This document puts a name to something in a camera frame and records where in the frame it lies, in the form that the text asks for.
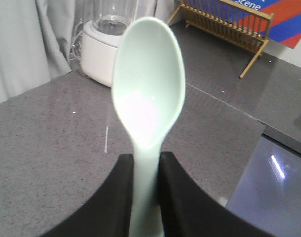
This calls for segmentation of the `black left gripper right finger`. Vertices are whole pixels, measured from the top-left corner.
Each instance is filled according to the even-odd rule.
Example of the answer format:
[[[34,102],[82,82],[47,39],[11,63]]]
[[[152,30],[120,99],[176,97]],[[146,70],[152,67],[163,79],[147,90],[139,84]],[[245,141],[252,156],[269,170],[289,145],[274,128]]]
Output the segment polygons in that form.
[[[158,195],[167,237],[269,237],[221,206],[183,169],[172,152],[161,152]]]

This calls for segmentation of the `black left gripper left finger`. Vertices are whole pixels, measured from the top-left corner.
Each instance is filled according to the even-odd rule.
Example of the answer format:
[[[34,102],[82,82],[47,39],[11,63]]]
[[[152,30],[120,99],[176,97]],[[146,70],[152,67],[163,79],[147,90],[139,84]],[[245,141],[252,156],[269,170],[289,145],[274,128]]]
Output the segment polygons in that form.
[[[133,155],[119,155],[100,188],[43,237],[127,237],[133,190]]]

